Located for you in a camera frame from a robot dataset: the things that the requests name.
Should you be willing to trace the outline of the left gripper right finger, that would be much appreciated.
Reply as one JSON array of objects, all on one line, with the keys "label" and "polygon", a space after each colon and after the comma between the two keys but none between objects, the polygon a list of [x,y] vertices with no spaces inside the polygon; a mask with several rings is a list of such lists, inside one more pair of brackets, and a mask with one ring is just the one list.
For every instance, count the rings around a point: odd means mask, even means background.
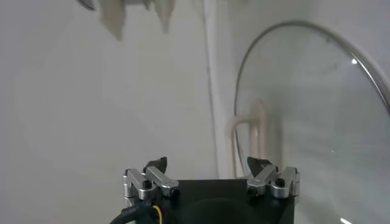
[{"label": "left gripper right finger", "polygon": [[274,198],[297,197],[300,194],[300,173],[295,167],[281,172],[267,159],[247,158],[252,177],[247,179],[247,193],[259,197],[269,191]]}]

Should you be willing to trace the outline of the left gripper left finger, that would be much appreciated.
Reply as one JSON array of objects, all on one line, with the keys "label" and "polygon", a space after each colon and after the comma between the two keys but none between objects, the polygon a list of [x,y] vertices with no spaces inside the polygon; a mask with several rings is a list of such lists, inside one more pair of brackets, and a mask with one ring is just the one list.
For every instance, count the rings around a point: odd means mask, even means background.
[{"label": "left gripper left finger", "polygon": [[125,207],[134,206],[141,201],[153,201],[158,197],[177,198],[180,194],[179,181],[165,174],[167,166],[168,158],[164,156],[149,161],[142,171],[126,169],[122,175]]}]

